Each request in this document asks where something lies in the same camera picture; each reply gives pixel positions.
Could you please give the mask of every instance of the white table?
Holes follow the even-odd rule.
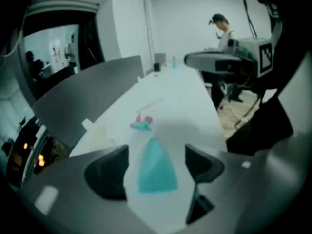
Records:
[[[152,131],[130,128],[137,111],[156,101],[141,110],[142,119],[153,118]],[[150,73],[114,102],[94,122],[94,127],[105,127],[107,137],[117,145],[129,146],[129,168],[124,177],[129,207],[157,233],[183,229],[194,190],[194,181],[185,165],[185,144],[226,151],[218,114],[196,70],[179,65],[176,69]],[[70,157],[89,152],[89,138],[87,132]],[[139,154],[151,138],[157,138],[169,152],[177,174],[175,192],[161,196],[138,192]],[[181,214],[171,214],[172,209]]]

